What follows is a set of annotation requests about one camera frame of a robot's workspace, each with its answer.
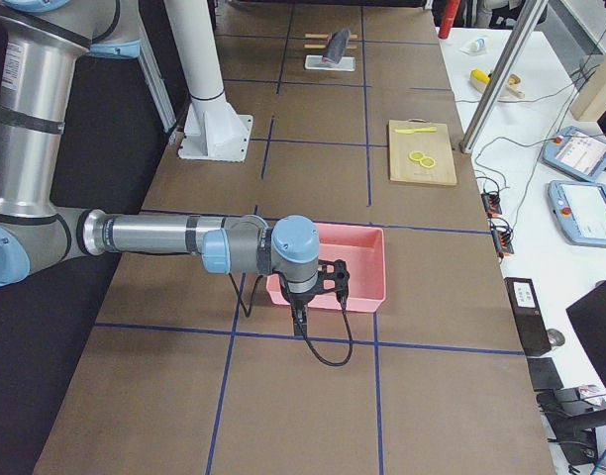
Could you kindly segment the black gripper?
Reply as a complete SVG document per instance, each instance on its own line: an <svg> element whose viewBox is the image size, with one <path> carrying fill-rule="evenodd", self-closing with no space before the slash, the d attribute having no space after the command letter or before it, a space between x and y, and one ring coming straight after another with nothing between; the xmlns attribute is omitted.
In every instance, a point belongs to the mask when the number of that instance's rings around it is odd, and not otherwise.
<svg viewBox="0 0 606 475"><path fill-rule="evenodd" d="M280 291L289 303L293 320L293 331L297 336L307 335L307 305L317 295L318 278L313 277L306 282L297 283L279 274Z"/></svg>

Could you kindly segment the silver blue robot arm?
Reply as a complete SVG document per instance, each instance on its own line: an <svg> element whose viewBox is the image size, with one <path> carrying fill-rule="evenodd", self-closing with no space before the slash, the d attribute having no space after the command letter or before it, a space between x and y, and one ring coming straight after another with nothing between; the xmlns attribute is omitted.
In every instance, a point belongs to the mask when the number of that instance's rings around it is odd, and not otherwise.
<svg viewBox="0 0 606 475"><path fill-rule="evenodd" d="M106 252L201 257L211 273L277 275L304 334L321 292L319 236L302 216L109 215L57 207L51 185L76 61L134 58L135 1L2 1L8 46L0 92L0 287L62 261Z"/></svg>

